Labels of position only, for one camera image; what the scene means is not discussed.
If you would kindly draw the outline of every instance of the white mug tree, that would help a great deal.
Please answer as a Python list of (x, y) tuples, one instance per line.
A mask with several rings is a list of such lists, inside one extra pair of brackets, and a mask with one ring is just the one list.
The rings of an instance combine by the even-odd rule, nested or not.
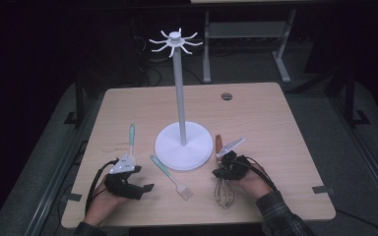
[(166, 47), (171, 47), (169, 57), (173, 57), (179, 122), (170, 124), (158, 134), (155, 144), (156, 154), (160, 161), (169, 168), (175, 170), (192, 170), (208, 160), (211, 156), (214, 144), (210, 133), (203, 126), (185, 120), (180, 48), (186, 53), (192, 54), (186, 50), (183, 45), (198, 46), (201, 45), (202, 42), (191, 43), (186, 41), (185, 39), (195, 37), (196, 33), (190, 37), (182, 37), (181, 29), (179, 29), (179, 31), (173, 31), (169, 35), (166, 35), (163, 31), (161, 31), (161, 34), (167, 38), (167, 40), (154, 41), (150, 39), (150, 42), (156, 44), (165, 43), (165, 46), (153, 50), (153, 52), (159, 52)]

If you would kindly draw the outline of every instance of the plaid sleeve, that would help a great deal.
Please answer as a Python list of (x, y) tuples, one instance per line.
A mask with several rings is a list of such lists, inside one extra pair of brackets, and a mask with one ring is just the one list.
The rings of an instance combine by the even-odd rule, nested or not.
[(290, 211), (284, 203), (281, 192), (276, 191), (263, 196), (256, 201), (256, 206), (274, 236), (314, 235), (303, 220)]
[(97, 227), (86, 224), (85, 222), (80, 222), (78, 227), (75, 229), (74, 235), (80, 236), (106, 236), (106, 233)]

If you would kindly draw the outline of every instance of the teal handle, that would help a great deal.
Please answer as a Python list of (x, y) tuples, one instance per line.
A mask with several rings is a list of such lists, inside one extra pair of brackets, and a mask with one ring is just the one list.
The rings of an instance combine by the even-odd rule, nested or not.
[(136, 133), (136, 127), (134, 124), (131, 124), (130, 126), (130, 146), (134, 145), (134, 137)]
[(165, 166), (163, 165), (163, 163), (160, 162), (160, 160), (158, 159), (157, 156), (155, 155), (150, 155), (150, 159), (155, 163), (155, 165), (160, 168), (160, 170), (167, 176), (170, 176), (170, 173), (168, 172), (168, 170), (165, 168)]

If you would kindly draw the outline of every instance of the gray carpet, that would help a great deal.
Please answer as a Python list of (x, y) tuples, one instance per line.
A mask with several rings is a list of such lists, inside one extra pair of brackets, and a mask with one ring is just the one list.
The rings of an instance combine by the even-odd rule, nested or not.
[[(227, 54), (212, 53), (212, 84), (277, 82), (283, 90), (287, 90), (302, 85), (315, 76), (303, 74), (312, 43), (291, 42), (286, 47), (283, 59), (292, 83), (283, 84), (271, 55), (275, 45), (275, 42), (263, 41), (258, 42), (258, 46), (253, 49), (232, 48)], [(201, 58), (200, 54), (184, 56), (182, 63), (185, 68), (185, 85), (196, 85), (202, 80)], [(161, 73), (159, 86), (174, 85), (170, 61), (154, 68)], [(151, 84), (155, 84), (158, 73), (150, 70), (148, 74)], [(359, 147), (351, 137), (351, 132), (357, 133), (378, 163), (378, 108), (370, 92), (357, 84), (355, 108), (364, 111), (371, 125), (361, 125), (350, 130), (337, 109), (343, 97), (334, 99), (322, 93), (327, 82), (301, 94), (288, 94), (286, 99), (324, 184), (335, 191), (331, 196), (334, 207), (378, 225), (378, 187)], [(45, 183), (53, 178), (55, 169), (62, 162), (61, 158), (69, 158), (67, 163), (72, 163), (80, 145), (89, 139), (103, 99), (103, 94), (98, 99), (87, 98), (86, 121), (79, 128), (75, 128), (74, 125), (63, 124), (67, 114), (75, 110), (74, 92), (74, 87), (71, 86), (61, 98), (28, 165), (3, 206), (0, 213), (0, 235), (25, 235), (28, 232), (40, 232), (40, 235), (71, 233), (71, 230), (60, 225), (59, 217), (66, 205), (65, 193), (69, 193), (79, 165), (72, 165), (62, 186), (57, 188), (59, 191), (53, 204), (43, 203), (41, 200), (48, 195), (44, 192)], [(36, 210), (45, 204), (51, 206), (51, 210), (45, 213), (48, 217), (43, 217), (46, 218), (45, 222), (31, 224)], [(378, 235), (378, 229), (342, 213), (337, 213), (333, 220), (308, 224), (320, 236)], [(104, 229), (109, 235), (125, 235), (128, 232), (127, 228)]]

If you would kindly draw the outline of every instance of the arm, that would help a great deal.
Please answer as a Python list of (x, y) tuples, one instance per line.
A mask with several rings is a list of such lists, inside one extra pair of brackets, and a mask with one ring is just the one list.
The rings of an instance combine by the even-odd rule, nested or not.
[(100, 224), (121, 204), (129, 199), (117, 197), (106, 191), (103, 184), (105, 177), (94, 190), (94, 198), (91, 206), (85, 215), (84, 220), (75, 230), (75, 235), (82, 236), (104, 236), (105, 232), (98, 229)]
[[(264, 169), (257, 164), (253, 166), (264, 172)], [(273, 192), (272, 188), (253, 171), (249, 170), (244, 178), (231, 182), (242, 187), (248, 195), (257, 200), (256, 206), (273, 235), (314, 235), (303, 220), (290, 211), (284, 203), (281, 192)]]

